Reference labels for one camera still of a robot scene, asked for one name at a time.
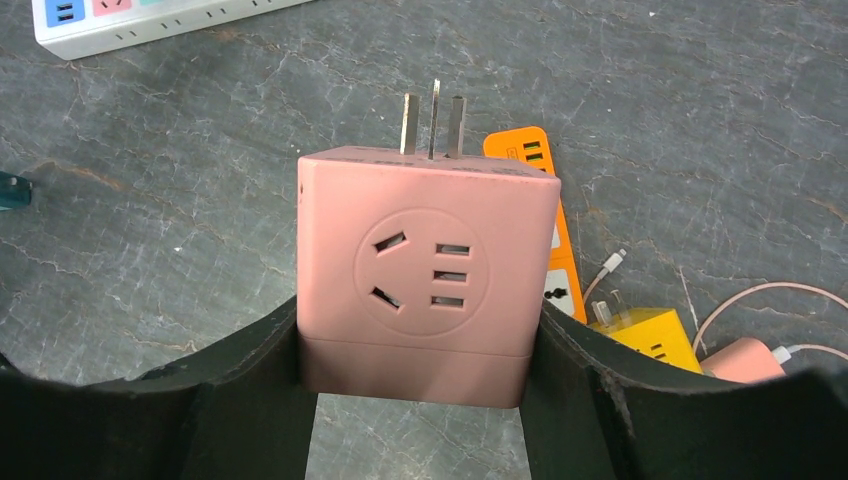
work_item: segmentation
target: three-pin socket hole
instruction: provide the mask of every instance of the three-pin socket hole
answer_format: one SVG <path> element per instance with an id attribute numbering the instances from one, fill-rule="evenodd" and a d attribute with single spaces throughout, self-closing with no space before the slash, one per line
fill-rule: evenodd
<path id="1" fill-rule="evenodd" d="M 389 295 L 388 293 L 384 292 L 382 289 L 380 289 L 378 287 L 374 287 L 374 290 L 371 291 L 371 295 L 373 295 L 378 300 L 381 300 L 385 305 L 388 305 L 389 307 L 393 308 L 395 311 L 400 309 L 400 305 L 401 305 L 400 300 Z"/>
<path id="2" fill-rule="evenodd" d="M 374 244 L 374 248 L 377 250 L 377 254 L 383 253 L 386 250 L 396 247 L 404 242 L 406 242 L 406 234 L 403 232 L 398 232 L 391 237 L 388 237 L 384 240 L 380 240 L 379 242 Z"/>

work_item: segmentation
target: black holder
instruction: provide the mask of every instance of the black holder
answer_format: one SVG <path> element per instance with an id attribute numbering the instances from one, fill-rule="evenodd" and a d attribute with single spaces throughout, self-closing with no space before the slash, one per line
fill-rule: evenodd
<path id="1" fill-rule="evenodd" d="M 132 381 L 0 368 L 3 477 L 302 479 L 317 395 L 298 385 L 295 307 Z M 537 480 L 840 478 L 846 399 L 848 371 L 731 384 L 545 302 L 520 411 Z"/>

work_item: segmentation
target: flat metal prong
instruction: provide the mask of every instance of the flat metal prong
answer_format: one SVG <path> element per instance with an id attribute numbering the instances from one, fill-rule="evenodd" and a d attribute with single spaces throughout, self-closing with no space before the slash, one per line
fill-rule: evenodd
<path id="1" fill-rule="evenodd" d="M 421 97 L 407 93 L 403 99 L 403 124 L 400 128 L 400 153 L 412 155 L 415 153 L 415 143 L 418 141 L 418 112 L 421 109 Z"/>
<path id="2" fill-rule="evenodd" d="M 462 137 L 465 136 L 465 99 L 453 97 L 448 122 L 448 158 L 462 156 Z"/>
<path id="3" fill-rule="evenodd" d="M 436 153 L 436 117 L 439 114 L 439 87 L 441 83 L 437 78 L 433 82 L 433 118 L 430 119 L 430 147 L 427 149 L 427 158 L 432 160 Z"/>

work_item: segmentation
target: pink charger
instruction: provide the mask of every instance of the pink charger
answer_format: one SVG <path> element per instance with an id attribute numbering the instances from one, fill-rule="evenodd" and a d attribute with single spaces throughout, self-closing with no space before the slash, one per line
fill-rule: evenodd
<path id="1" fill-rule="evenodd" d="M 740 338 L 701 362 L 705 373 L 729 382 L 755 383 L 786 375 L 765 343 Z"/>
<path id="2" fill-rule="evenodd" d="M 417 117 L 415 100 L 407 96 L 405 119 Z M 298 162 L 308 389 L 519 404 L 560 181 L 520 162 L 461 156 L 463 112 L 454 98 L 451 158 L 414 153 L 417 128 L 405 125 L 401 152 L 343 147 Z"/>

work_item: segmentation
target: power strip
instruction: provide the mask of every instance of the power strip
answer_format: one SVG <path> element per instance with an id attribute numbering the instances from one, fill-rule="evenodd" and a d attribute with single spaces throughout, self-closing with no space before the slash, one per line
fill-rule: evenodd
<path id="1" fill-rule="evenodd" d="M 74 60 L 308 1 L 32 0 L 32 17 L 36 41 Z"/>
<path id="2" fill-rule="evenodd" d="M 539 127 L 493 133 L 483 142 L 483 155 L 518 160 L 545 173 L 556 175 L 548 135 Z M 564 313 L 584 324 L 588 322 L 562 201 L 557 208 L 551 239 L 551 258 L 545 278 L 544 296 Z"/>

